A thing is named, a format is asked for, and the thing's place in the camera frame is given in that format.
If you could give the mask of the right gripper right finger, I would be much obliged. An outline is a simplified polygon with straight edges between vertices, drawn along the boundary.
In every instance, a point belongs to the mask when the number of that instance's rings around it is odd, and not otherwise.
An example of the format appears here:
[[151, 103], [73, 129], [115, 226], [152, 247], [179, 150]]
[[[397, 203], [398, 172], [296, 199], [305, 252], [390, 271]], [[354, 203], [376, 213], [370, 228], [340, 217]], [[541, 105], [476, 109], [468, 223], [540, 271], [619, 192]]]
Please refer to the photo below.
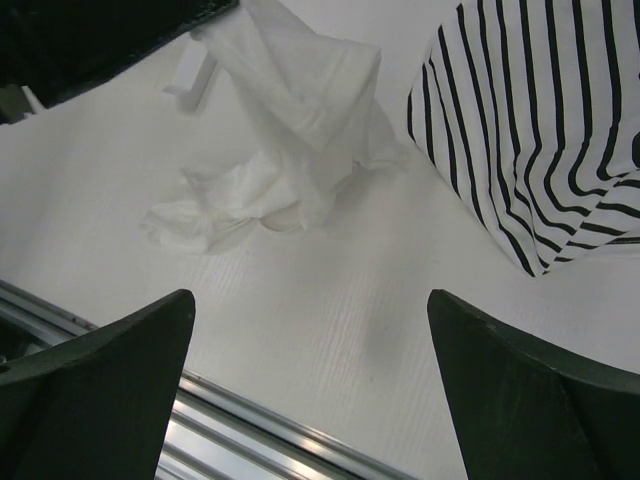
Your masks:
[[636, 479], [639, 376], [434, 290], [427, 315], [471, 479]]

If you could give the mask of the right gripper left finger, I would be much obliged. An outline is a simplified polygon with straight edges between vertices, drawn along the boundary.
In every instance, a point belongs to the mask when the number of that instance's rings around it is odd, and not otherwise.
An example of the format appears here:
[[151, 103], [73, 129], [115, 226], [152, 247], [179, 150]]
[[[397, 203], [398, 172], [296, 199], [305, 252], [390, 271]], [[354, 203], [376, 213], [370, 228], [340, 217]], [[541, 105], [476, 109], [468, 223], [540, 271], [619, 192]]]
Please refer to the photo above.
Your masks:
[[182, 289], [3, 364], [2, 478], [154, 478], [193, 327]]

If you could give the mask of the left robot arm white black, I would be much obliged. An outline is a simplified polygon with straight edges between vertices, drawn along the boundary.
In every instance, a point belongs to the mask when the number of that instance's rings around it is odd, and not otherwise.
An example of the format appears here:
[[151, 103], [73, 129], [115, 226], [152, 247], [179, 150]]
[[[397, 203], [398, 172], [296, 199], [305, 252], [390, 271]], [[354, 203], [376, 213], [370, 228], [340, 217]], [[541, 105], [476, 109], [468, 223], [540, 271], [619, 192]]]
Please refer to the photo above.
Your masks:
[[94, 89], [179, 36], [237, 7], [235, 1], [4, 1], [1, 121]]

